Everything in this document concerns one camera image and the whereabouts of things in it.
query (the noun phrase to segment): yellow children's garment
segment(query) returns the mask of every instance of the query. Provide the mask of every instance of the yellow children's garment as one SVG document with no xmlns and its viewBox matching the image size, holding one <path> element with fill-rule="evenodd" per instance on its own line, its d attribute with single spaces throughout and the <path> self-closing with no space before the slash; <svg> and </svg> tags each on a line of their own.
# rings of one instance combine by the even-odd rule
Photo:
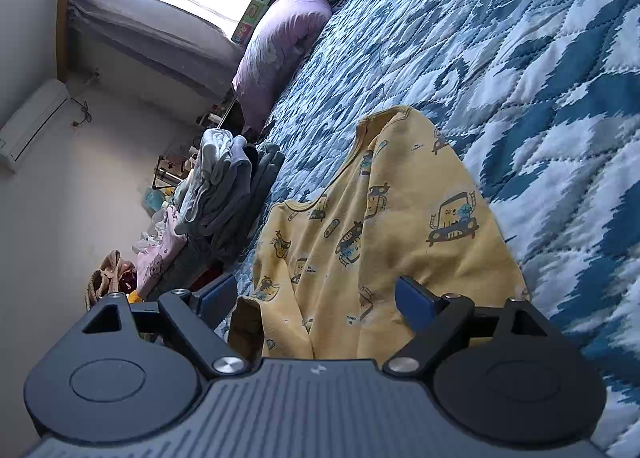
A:
<svg viewBox="0 0 640 458">
<path fill-rule="evenodd" d="M 229 343 L 247 358 L 367 359 L 413 337 L 394 287 L 408 275 L 478 306 L 526 297 L 489 207 L 434 125 L 407 106 L 370 115 L 315 202 L 273 206 Z"/>
</svg>

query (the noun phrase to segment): white wall-mounted air conditioner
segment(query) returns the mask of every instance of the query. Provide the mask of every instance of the white wall-mounted air conditioner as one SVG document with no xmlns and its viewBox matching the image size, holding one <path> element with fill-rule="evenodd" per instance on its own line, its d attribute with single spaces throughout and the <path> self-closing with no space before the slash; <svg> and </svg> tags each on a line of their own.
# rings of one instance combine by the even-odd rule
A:
<svg viewBox="0 0 640 458">
<path fill-rule="evenodd" d="M 0 162 L 15 172 L 36 135 L 68 100 L 63 83 L 45 82 L 0 130 Z"/>
</svg>

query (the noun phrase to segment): power cord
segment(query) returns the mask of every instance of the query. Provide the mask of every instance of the power cord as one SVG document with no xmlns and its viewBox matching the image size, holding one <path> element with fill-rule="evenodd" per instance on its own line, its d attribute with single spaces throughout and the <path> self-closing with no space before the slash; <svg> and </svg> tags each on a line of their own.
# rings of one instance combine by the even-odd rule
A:
<svg viewBox="0 0 640 458">
<path fill-rule="evenodd" d="M 75 99 L 71 99 L 73 102 L 75 102 L 78 106 L 80 106 L 80 109 L 82 110 L 82 112 L 84 113 L 84 120 L 82 122 L 78 122 L 76 120 L 74 120 L 71 125 L 74 128 L 77 128 L 78 126 L 80 126 L 81 124 L 84 124 L 85 122 L 87 122 L 88 124 L 91 123 L 92 120 L 94 120 L 94 118 L 91 116 L 91 114 L 89 113 L 89 105 L 86 103 L 86 101 L 84 101 L 84 104 L 81 104 L 80 102 L 76 101 Z"/>
</svg>

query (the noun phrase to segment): blue and white quilt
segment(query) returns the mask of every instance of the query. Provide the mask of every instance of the blue and white quilt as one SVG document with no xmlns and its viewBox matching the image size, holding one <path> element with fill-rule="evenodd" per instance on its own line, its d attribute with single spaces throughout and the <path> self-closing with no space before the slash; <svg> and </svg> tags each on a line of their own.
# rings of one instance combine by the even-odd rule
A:
<svg viewBox="0 0 640 458">
<path fill-rule="evenodd" d="M 357 120 L 395 104 L 444 132 L 533 303 L 606 378 L 593 441 L 638 458 L 640 0 L 348 0 L 273 110 L 271 200 L 322 188 Z"/>
</svg>

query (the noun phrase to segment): bed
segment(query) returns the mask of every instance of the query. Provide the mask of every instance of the bed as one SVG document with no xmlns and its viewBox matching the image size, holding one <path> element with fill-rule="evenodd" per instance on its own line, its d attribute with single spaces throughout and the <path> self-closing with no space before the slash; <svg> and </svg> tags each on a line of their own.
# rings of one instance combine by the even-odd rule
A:
<svg viewBox="0 0 640 458">
<path fill-rule="evenodd" d="M 339 6 L 271 113 L 287 153 L 271 202 L 327 184 L 360 117 L 420 110 L 490 202 L 535 306 L 605 377 L 593 441 L 638 458 L 640 0 Z"/>
</svg>

